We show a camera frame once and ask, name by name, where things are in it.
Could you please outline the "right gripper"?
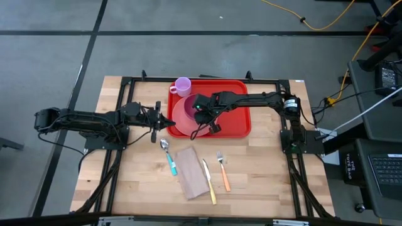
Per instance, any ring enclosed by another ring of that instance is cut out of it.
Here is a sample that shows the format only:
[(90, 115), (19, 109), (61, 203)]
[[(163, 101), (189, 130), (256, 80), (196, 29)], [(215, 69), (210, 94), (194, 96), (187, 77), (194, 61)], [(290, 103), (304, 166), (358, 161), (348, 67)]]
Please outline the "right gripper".
[(222, 107), (218, 104), (219, 97), (220, 93), (214, 93), (210, 97), (197, 94), (192, 105), (195, 109), (194, 119), (198, 124), (198, 128), (209, 127), (211, 134), (222, 130), (217, 123), (217, 119), (222, 113)]

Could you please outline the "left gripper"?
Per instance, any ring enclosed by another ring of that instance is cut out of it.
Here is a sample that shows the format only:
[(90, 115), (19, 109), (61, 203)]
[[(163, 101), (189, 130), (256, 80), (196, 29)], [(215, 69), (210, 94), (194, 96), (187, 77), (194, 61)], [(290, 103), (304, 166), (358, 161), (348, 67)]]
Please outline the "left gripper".
[(145, 113), (147, 124), (151, 132), (152, 143), (156, 142), (156, 134), (160, 129), (166, 129), (175, 125), (175, 121), (165, 117), (163, 114), (161, 114), (160, 110), (161, 102), (157, 101), (155, 107), (147, 108)]

